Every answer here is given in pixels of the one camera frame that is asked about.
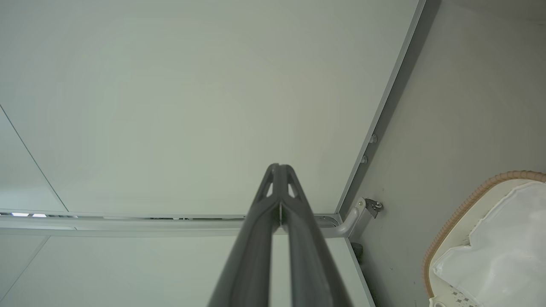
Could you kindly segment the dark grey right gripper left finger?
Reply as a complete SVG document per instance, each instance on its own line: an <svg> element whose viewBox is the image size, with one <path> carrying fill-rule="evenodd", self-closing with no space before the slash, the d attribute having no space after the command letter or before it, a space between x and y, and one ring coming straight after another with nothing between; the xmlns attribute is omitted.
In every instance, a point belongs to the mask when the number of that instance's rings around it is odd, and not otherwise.
<svg viewBox="0 0 546 307"><path fill-rule="evenodd" d="M269 305L272 235L280 220L279 167L274 163L265 171L209 307Z"/></svg>

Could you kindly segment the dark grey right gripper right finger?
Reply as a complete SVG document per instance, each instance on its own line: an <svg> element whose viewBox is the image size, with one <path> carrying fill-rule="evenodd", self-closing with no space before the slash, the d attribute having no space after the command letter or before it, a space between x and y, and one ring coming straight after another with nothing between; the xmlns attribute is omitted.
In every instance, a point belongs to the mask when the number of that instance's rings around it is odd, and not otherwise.
<svg viewBox="0 0 546 307"><path fill-rule="evenodd" d="M281 165L282 221L288 231L293 307L352 307L341 274L290 165Z"/></svg>

